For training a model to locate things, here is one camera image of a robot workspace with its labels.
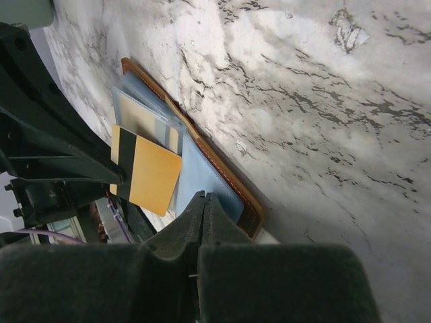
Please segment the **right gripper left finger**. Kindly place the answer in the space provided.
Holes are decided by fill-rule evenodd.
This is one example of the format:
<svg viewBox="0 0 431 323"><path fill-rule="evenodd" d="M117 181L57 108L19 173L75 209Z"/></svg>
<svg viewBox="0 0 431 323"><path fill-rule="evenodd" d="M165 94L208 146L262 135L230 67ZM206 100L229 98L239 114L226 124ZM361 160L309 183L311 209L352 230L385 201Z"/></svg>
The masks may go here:
<svg viewBox="0 0 431 323"><path fill-rule="evenodd" d="M1 250L2 322L194 322L205 193L144 243Z"/></svg>

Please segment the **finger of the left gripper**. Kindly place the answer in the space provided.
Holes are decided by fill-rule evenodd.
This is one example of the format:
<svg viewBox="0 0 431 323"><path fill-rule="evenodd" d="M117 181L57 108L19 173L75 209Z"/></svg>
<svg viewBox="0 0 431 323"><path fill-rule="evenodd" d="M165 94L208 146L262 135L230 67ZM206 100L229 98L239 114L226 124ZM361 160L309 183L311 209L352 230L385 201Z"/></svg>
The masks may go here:
<svg viewBox="0 0 431 323"><path fill-rule="evenodd" d="M29 32L1 24L1 171L29 181L121 184L110 147L46 69Z"/></svg>

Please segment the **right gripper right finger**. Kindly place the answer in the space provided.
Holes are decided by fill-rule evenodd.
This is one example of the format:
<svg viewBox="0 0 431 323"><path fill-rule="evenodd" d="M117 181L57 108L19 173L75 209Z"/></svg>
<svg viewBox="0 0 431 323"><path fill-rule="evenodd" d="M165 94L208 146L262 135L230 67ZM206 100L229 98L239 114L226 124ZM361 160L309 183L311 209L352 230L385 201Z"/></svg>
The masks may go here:
<svg viewBox="0 0 431 323"><path fill-rule="evenodd" d="M257 244L205 199L199 251L202 322L380 322L368 277L339 244Z"/></svg>

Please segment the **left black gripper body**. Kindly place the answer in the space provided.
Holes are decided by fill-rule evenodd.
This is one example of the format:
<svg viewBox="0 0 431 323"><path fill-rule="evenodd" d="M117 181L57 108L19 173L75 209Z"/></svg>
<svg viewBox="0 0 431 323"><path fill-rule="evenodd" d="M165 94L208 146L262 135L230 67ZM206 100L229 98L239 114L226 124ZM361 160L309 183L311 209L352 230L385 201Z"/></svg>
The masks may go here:
<svg viewBox="0 0 431 323"><path fill-rule="evenodd" d="M106 190L93 182L1 179L1 245L106 243L96 202Z"/></svg>

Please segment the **brown leather card holder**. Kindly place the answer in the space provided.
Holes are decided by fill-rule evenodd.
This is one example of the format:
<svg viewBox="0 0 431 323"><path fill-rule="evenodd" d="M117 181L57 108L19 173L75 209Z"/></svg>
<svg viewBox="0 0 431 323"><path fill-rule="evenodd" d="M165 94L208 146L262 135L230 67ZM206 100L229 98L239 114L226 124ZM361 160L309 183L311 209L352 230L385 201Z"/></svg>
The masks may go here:
<svg viewBox="0 0 431 323"><path fill-rule="evenodd" d="M183 167L169 209L180 215L197 191L214 192L231 220L250 238L256 238L265 219L265 212L258 200L145 69L129 58L123 58L121 66L122 88L112 91L117 123L117 98L123 95L132 97L161 116L179 133Z"/></svg>

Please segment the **gold VIP credit card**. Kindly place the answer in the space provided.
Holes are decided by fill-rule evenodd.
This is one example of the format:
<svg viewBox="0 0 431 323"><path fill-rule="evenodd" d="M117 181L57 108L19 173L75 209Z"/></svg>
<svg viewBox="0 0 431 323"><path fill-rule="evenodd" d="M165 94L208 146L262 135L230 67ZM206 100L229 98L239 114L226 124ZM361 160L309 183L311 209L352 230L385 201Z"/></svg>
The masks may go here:
<svg viewBox="0 0 431 323"><path fill-rule="evenodd" d="M161 116L129 96L119 96L117 104L119 125L177 155L181 154L178 131Z"/></svg>

